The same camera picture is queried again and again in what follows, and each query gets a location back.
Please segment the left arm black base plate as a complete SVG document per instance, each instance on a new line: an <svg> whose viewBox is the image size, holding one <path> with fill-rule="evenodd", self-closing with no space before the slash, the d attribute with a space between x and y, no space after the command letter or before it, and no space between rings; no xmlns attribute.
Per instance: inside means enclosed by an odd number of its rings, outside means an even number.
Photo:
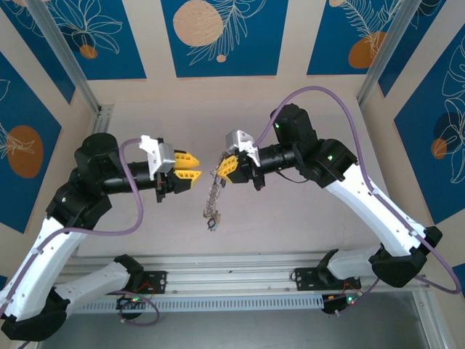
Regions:
<svg viewBox="0 0 465 349"><path fill-rule="evenodd" d="M160 270L144 271L135 292L143 295L165 294L167 272Z"/></svg>

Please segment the grey strap keyring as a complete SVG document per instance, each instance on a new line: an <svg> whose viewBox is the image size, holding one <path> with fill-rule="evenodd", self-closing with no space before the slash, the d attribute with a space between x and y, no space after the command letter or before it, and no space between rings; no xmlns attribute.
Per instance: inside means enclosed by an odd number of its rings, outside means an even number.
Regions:
<svg viewBox="0 0 465 349"><path fill-rule="evenodd" d="M206 224L210 219L215 219L216 224L217 224L216 229L218 228L220 220L221 220L221 214L217 210L217 202L218 202L219 194L221 193L221 190L226 186L226 181L217 175L217 170L219 168L221 161L227 156L228 154L226 152L223 152L221 156L219 157L219 162L217 166L215 167L214 170L210 172L213 182L211 186L209 187L209 196L206 200L205 209L203 210L203 217L206 219Z"/></svg>

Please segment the aluminium frame post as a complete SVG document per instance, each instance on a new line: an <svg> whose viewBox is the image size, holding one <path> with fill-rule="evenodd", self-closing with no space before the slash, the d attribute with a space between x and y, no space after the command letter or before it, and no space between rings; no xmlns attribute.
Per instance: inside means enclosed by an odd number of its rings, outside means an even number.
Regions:
<svg viewBox="0 0 465 349"><path fill-rule="evenodd" d="M392 24L387 31L381 47L379 48L373 62L368 69L365 79L357 93L357 102L361 109L367 103L379 77L384 72L387 63L391 59L397 45L404 36L414 15L419 11L424 0L403 0L399 12L395 15Z"/></svg>
<svg viewBox="0 0 465 349"><path fill-rule="evenodd" d="M58 28L46 4L42 0L24 0L35 23L44 35L55 57L65 69L70 80L80 92L89 109L95 116L100 114L100 105L95 97L78 61L72 53L67 41Z"/></svg>

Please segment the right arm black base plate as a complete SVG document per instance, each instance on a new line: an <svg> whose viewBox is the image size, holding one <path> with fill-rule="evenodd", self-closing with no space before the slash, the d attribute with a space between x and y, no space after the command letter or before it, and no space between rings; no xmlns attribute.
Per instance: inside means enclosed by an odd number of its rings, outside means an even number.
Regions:
<svg viewBox="0 0 465 349"><path fill-rule="evenodd" d="M326 269L296 268L290 279L296 284L298 291L327 291L344 289L360 289L358 278L338 279Z"/></svg>

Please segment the aluminium side rail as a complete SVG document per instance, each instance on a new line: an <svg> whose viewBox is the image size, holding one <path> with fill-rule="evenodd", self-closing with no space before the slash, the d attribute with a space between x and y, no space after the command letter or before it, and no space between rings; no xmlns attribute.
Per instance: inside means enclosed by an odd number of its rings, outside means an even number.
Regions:
<svg viewBox="0 0 465 349"><path fill-rule="evenodd" d="M94 120L94 124L91 130L92 135L108 132L111 116L113 115L113 109L114 105L102 105L100 107L100 111Z"/></svg>

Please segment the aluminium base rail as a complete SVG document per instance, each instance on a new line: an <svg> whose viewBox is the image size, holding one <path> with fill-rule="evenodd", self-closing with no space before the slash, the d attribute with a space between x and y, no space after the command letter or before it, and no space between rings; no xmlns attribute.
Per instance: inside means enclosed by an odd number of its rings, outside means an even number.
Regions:
<svg viewBox="0 0 465 349"><path fill-rule="evenodd" d="M145 270L167 272L167 297L296 294L291 272L315 267L323 253L133 256Z"/></svg>

